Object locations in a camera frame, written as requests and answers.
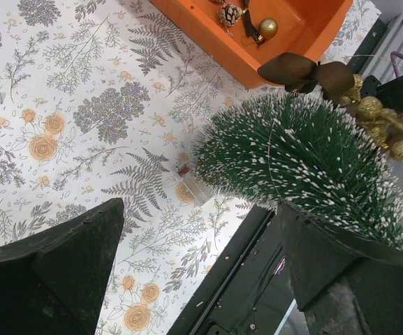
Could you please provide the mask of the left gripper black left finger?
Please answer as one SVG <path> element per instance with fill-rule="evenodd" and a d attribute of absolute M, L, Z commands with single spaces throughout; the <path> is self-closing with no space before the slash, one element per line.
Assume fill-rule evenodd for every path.
<path fill-rule="evenodd" d="M 0 334 L 94 334 L 123 224 L 113 198 L 0 246 Z"/>

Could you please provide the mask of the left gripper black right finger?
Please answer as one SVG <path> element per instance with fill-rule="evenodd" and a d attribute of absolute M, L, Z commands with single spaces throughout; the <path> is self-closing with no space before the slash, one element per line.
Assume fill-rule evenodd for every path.
<path fill-rule="evenodd" d="M 403 334 L 403 251 L 281 204 L 281 243 L 310 334 Z"/>

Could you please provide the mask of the small green christmas tree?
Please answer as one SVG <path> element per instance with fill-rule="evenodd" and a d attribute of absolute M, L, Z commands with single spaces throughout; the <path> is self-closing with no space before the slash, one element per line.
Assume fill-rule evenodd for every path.
<path fill-rule="evenodd" d="M 255 96 L 215 112 L 193 141 L 216 193 L 315 218 L 403 251 L 403 197 L 390 163 L 341 107 L 310 94 Z"/>

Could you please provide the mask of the gold berry ribbon sprig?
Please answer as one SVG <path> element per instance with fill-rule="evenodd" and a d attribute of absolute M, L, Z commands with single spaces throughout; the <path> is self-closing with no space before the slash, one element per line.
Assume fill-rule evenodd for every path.
<path fill-rule="evenodd" d="M 353 74 L 340 61 L 326 64 L 302 55 L 285 52 L 257 70 L 265 81 L 285 87 L 286 91 L 309 93 L 317 85 L 324 99 L 346 109 L 356 118 L 375 145 L 396 161 L 403 161 L 403 113 L 386 107 L 375 96 L 361 96 L 363 78 Z"/>

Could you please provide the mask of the clear battery box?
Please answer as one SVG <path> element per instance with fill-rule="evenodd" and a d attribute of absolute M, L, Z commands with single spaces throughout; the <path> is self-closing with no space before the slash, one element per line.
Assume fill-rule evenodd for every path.
<path fill-rule="evenodd" d="M 211 190 L 194 177 L 192 166 L 184 163 L 176 167 L 175 178 L 182 183 L 185 189 L 193 197 L 196 206 L 202 207 L 212 198 Z"/>

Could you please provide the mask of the orange plastic bin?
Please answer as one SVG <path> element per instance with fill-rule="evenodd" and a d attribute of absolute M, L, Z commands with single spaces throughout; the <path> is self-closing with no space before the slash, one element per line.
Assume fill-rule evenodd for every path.
<path fill-rule="evenodd" d="M 349 0 L 234 1 L 243 10 L 231 27 L 221 23 L 215 1 L 153 1 L 166 17 L 240 84 L 265 84 L 258 68 L 292 52 L 317 61 L 331 46 L 352 3 Z"/>

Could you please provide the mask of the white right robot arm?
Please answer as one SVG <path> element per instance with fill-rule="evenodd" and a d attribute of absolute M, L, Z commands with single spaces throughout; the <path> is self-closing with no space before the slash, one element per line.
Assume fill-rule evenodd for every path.
<path fill-rule="evenodd" d="M 403 113 L 403 75 L 385 84 L 370 75 L 363 81 L 360 96 L 376 97 L 384 107 Z"/>

